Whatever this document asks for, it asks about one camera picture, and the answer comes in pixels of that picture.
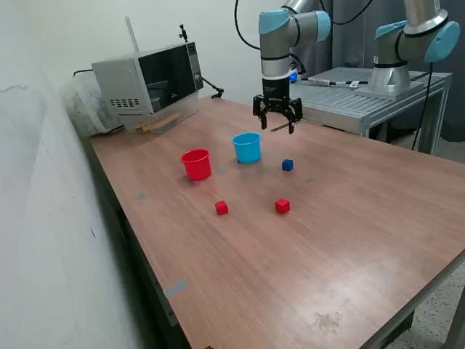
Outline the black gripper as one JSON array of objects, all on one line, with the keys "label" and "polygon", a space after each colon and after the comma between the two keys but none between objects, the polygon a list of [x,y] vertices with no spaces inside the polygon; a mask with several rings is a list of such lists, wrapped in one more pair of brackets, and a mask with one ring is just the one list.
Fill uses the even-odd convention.
[{"label": "black gripper", "polygon": [[267,128],[269,110],[285,109],[289,134],[294,133],[294,124],[302,120],[302,100],[300,98],[290,100],[289,85],[288,77],[276,80],[262,79],[263,96],[256,95],[253,99],[253,115],[260,120],[262,130]]}]

